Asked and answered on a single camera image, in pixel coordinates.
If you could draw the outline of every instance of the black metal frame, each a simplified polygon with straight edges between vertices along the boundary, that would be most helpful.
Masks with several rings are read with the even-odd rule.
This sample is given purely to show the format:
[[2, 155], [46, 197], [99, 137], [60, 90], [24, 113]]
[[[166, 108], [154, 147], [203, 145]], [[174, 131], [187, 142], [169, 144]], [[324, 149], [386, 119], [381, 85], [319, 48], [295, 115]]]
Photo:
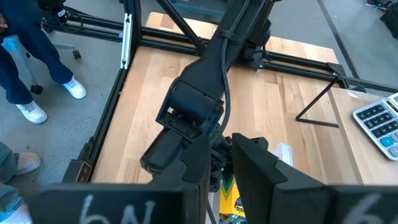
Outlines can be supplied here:
[[[89, 182], [91, 178], [91, 170], [95, 167], [96, 161], [100, 155], [103, 143], [108, 131], [109, 125], [112, 120], [113, 113], [116, 109], [116, 105], [119, 99], [119, 93], [122, 91], [124, 81], [127, 77], [127, 71], [132, 65], [134, 55], [139, 46], [152, 47], [155, 49], [169, 50], [181, 54], [189, 54], [201, 56], [205, 47], [207, 46], [208, 39], [201, 39], [191, 30], [189, 25], [178, 15], [173, 9], [168, 0], [157, 0], [157, 2], [164, 8], [165, 12], [173, 19], [174, 23], [183, 31], [183, 34], [176, 34], [164, 30], [152, 29], [149, 27], [142, 27], [141, 25], [141, 7], [140, 0], [125, 0], [124, 9], [126, 14], [132, 14], [133, 17], [133, 38], [131, 43], [131, 56], [130, 63], [127, 70], [120, 69], [119, 75], [114, 83], [113, 89], [108, 98], [108, 102], [103, 111], [103, 115], [99, 121], [99, 125], [95, 132], [95, 135], [90, 138], [89, 142], [85, 144], [82, 149], [79, 158], [72, 160], [68, 166], [68, 169], [63, 178], [63, 182]], [[102, 26], [111, 29], [122, 30], [123, 23], [104, 20], [92, 16], [83, 14], [83, 22], [91, 25]], [[77, 17], [71, 17], [71, 21], [79, 22], [80, 19]], [[118, 38], [115, 38], [115, 33], [105, 33], [100, 30], [91, 28], [80, 29], [76, 25], [66, 24], [61, 27], [56, 24], [44, 22], [43, 26], [48, 29], [58, 30], [62, 32], [68, 32], [67, 29], [74, 29], [73, 33], [78, 35], [85, 35], [89, 37], [95, 37], [100, 39], [108, 39], [113, 41], [121, 41], [119, 34]], [[372, 88], [375, 90], [388, 91], [396, 93], [398, 89], [394, 86], [382, 85], [380, 83], [374, 83], [359, 78], [347, 77], [344, 69], [341, 65], [334, 63], [318, 62], [315, 60], [309, 60], [300, 57], [294, 57], [290, 55], [279, 54], [275, 52], [267, 52], [263, 54], [259, 52], [257, 55], [264, 59], [270, 58], [271, 61], [260, 60], [260, 63], [245, 63], [241, 65], [252, 67], [255, 69], [267, 69], [275, 72], [289, 73], [292, 75], [298, 75], [306, 78], [315, 78], [326, 82], [331, 82], [325, 90], [323, 90], [311, 103], [308, 105], [303, 112], [300, 113], [297, 120], [301, 122], [307, 122], [312, 124], [325, 124], [321, 121], [309, 121], [307, 119], [300, 118], [320, 97], [322, 97], [330, 87], [337, 83], [341, 88], [349, 88], [350, 85], [363, 86], [366, 88]]]
[[338, 81], [339, 76], [336, 76], [330, 83], [329, 85], [326, 86], [297, 116], [296, 116], [296, 121], [308, 123], [308, 124], [318, 124], [318, 125], [323, 125], [323, 126], [329, 126], [329, 127], [334, 127], [338, 128], [338, 124], [335, 123], [329, 123], [329, 122], [324, 122], [324, 121], [314, 121], [311, 119], [305, 119], [301, 118], [325, 93], [327, 93], [330, 88]]

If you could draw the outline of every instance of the person's leg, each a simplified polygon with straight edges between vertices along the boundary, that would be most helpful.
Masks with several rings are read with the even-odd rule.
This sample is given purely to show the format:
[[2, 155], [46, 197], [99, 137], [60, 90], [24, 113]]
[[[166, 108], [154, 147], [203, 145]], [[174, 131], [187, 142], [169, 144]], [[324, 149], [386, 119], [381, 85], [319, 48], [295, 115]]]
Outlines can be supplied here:
[[16, 174], [18, 157], [18, 153], [13, 153], [0, 142], [0, 223], [24, 204], [24, 200], [18, 195], [18, 190], [4, 184]]
[[0, 183], [0, 223], [12, 223], [10, 222], [10, 218], [30, 220], [27, 209], [24, 207], [21, 208], [23, 204], [24, 199], [18, 195], [17, 189], [10, 185]]
[[33, 97], [19, 79], [17, 65], [10, 53], [1, 45], [0, 58], [0, 85], [6, 90], [7, 101], [15, 105], [31, 103]]
[[32, 12], [35, 10], [37, 5], [32, 0], [3, 1], [0, 12], [9, 27], [4, 35], [18, 35], [19, 41], [29, 53], [46, 64], [55, 82], [68, 83], [73, 73], [60, 61], [58, 51], [42, 32], [40, 20]]
[[31, 172], [40, 165], [40, 158], [31, 152], [15, 153], [0, 142], [0, 223], [32, 223], [27, 205], [18, 190], [6, 185], [14, 175]]
[[0, 85], [6, 90], [7, 101], [15, 104], [30, 122], [40, 124], [47, 119], [45, 112], [33, 101], [29, 90], [19, 79], [17, 66], [10, 53], [1, 45]]

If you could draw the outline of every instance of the black cable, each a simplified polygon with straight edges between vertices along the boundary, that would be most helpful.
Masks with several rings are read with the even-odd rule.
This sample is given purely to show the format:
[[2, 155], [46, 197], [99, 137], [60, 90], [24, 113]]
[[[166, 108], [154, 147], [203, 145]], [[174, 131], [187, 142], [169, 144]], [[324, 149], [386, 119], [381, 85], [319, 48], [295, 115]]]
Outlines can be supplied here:
[[79, 11], [79, 10], [74, 9], [74, 8], [72, 8], [72, 7], [69, 7], [69, 6], [64, 6], [64, 8], [67, 9], [67, 10], [72, 9], [72, 10], [74, 10], [76, 13], [79, 13], [79, 14], [84, 15], [84, 16], [87, 16], [87, 17], [94, 17], [94, 16], [92, 16], [92, 15], [90, 15], [90, 14], [87, 14], [87, 13], [85, 13], [85, 12]]
[[62, 24], [61, 20], [60, 20], [59, 17], [57, 16], [57, 20], [58, 20], [60, 26], [62, 27], [62, 29], [65, 30], [65, 31], [67, 31], [67, 32], [69, 32], [69, 33], [72, 33], [72, 34], [76, 34], [76, 33], [79, 33], [80, 31], [82, 31], [82, 30], [83, 30], [83, 24], [84, 24], [84, 22], [83, 22], [83, 18], [79, 15], [79, 11], [77, 11], [77, 10], [75, 10], [75, 9], [72, 9], [71, 7], [68, 7], [68, 6], [65, 6], [65, 7], [64, 7], [64, 10], [66, 10], [67, 12], [69, 12], [70, 15], [74, 14], [74, 15], [77, 16], [77, 18], [79, 18], [79, 20], [80, 20], [80, 27], [79, 27], [79, 29], [76, 30], [76, 31], [70, 31], [65, 25]]
[[206, 209], [207, 209], [207, 214], [209, 215], [211, 224], [217, 224], [216, 218], [214, 217], [213, 210], [211, 209], [209, 199], [207, 199]]
[[[244, 5], [241, 9], [241, 11], [239, 12], [238, 16], [236, 17], [234, 23], [231, 26], [230, 31], [233, 33], [235, 28], [238, 26], [238, 23], [240, 22], [240, 20], [243, 17], [243, 14], [246, 12], [246, 9], [248, 8], [250, 3], [250, 0], [246, 0], [244, 2]], [[228, 44], [229, 39], [227, 37], [225, 37], [224, 42], [223, 42], [223, 46], [221, 48], [221, 72], [223, 74], [223, 83], [224, 83], [224, 92], [225, 92], [225, 115], [224, 115], [224, 119], [223, 122], [220, 126], [220, 128], [218, 129], [217, 133], [215, 135], [213, 135], [211, 141], [217, 141], [217, 139], [223, 134], [225, 127], [228, 123], [229, 120], [229, 116], [231, 115], [231, 94], [229, 92], [229, 84], [228, 84], [228, 77], [226, 75], [226, 68], [225, 68], [225, 57], [226, 57], [226, 47]]]

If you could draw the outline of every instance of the chair wheel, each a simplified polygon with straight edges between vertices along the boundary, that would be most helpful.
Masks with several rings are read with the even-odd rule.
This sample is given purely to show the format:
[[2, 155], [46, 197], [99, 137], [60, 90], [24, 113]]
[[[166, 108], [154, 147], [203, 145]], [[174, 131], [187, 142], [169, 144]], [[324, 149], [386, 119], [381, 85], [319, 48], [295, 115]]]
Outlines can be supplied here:
[[81, 59], [81, 55], [78, 50], [74, 50], [72, 53], [75, 59]]
[[31, 86], [30, 86], [30, 91], [31, 91], [32, 93], [35, 93], [35, 94], [37, 94], [37, 95], [40, 95], [40, 94], [42, 94], [42, 92], [43, 92], [43, 87], [42, 87], [42, 86], [39, 86], [39, 85], [31, 85]]

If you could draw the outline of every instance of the calculator button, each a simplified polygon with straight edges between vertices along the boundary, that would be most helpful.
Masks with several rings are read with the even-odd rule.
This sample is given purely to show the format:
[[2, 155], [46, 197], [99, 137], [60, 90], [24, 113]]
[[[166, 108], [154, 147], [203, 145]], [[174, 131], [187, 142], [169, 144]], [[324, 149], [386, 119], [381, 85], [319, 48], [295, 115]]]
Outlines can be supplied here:
[[392, 117], [391, 117], [391, 115], [389, 114], [389, 113], [385, 113], [385, 114], [383, 114], [383, 116], [386, 118], [386, 120], [391, 120], [392, 119]]
[[363, 113], [365, 113], [365, 115], [370, 118], [371, 116], [373, 116], [372, 112], [370, 110], [365, 110], [363, 111]]
[[367, 121], [367, 122], [365, 122], [365, 125], [366, 125], [366, 127], [368, 127], [369, 129], [372, 129], [372, 128], [374, 128], [375, 127], [375, 125], [373, 124], [373, 122], [372, 121]]
[[392, 140], [394, 140], [394, 142], [398, 142], [398, 136], [396, 136], [395, 134], [391, 134], [390, 137], [392, 138]]
[[377, 125], [380, 124], [380, 121], [379, 121], [377, 118], [373, 118], [373, 119], [371, 119], [371, 121], [373, 122], [373, 124], [374, 124], [375, 126], [377, 126]]
[[386, 127], [389, 132], [395, 130], [395, 128], [393, 127], [393, 125], [391, 125], [391, 123], [386, 124], [384, 127]]
[[381, 105], [375, 106], [379, 112], [383, 112], [384, 108]]
[[388, 133], [388, 129], [385, 127], [380, 127], [379, 130], [380, 130], [381, 134], [383, 134], [383, 135]]
[[381, 124], [387, 121], [383, 115], [378, 116], [377, 119], [380, 121]]
[[380, 139], [380, 142], [384, 147], [390, 147], [394, 144], [394, 142], [389, 136]]
[[393, 127], [394, 127], [395, 129], [398, 129], [398, 123], [397, 123], [397, 121], [393, 121], [393, 122], [391, 122], [390, 124], [392, 124]]
[[379, 110], [377, 110], [376, 107], [372, 107], [370, 110], [371, 110], [372, 114], [378, 114], [379, 113]]
[[360, 112], [356, 114], [361, 120], [365, 120], [367, 118], [367, 116], [365, 115], [365, 113]]
[[398, 146], [391, 147], [388, 151], [392, 156], [398, 157]]
[[378, 129], [373, 130], [372, 133], [375, 135], [376, 138], [383, 136], [383, 134]]

